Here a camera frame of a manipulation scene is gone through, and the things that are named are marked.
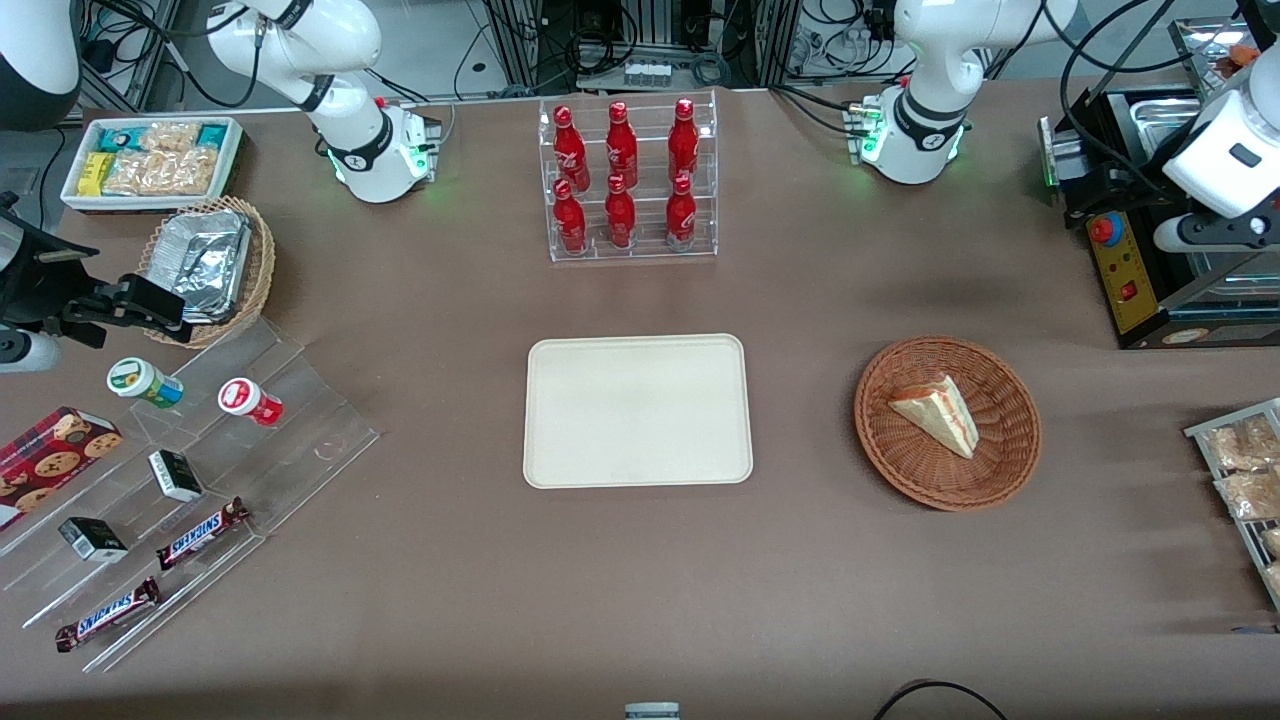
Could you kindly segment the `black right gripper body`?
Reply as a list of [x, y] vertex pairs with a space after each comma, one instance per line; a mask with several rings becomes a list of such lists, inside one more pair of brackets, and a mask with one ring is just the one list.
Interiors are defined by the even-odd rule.
[[78, 307], [93, 313], [106, 307], [99, 291], [108, 283], [92, 277], [83, 264], [99, 251], [68, 243], [20, 219], [15, 204], [14, 193], [3, 195], [3, 328], [102, 348], [106, 331], [73, 316]]

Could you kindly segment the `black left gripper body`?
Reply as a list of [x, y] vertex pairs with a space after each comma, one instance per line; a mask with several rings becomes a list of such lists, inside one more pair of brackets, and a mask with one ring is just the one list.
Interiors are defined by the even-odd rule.
[[1194, 209], [1187, 192], [1151, 163], [1119, 161], [1117, 173], [1123, 181], [1117, 210], [1132, 222], [1157, 227]]

